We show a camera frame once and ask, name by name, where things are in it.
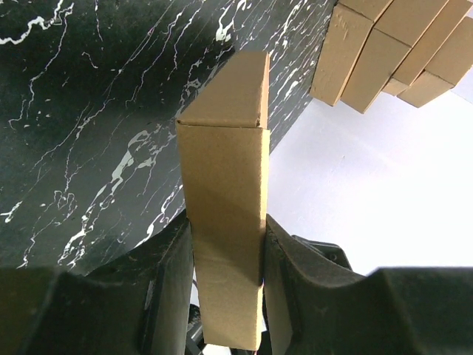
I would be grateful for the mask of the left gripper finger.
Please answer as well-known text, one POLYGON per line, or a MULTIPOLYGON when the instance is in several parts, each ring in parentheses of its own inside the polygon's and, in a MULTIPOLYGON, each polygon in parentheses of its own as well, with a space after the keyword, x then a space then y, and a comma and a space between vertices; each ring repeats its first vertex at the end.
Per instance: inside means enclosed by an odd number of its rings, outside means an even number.
POLYGON ((3 354, 183 354, 194 261, 189 221, 82 276, 1 269, 3 354))

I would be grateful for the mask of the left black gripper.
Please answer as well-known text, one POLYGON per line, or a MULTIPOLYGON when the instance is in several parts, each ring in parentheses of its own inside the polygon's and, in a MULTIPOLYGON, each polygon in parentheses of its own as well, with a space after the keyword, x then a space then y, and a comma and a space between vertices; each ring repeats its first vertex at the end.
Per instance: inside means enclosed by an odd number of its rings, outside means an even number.
POLYGON ((265 306, 275 354, 470 354, 472 270, 353 271, 333 243, 268 218, 265 306))

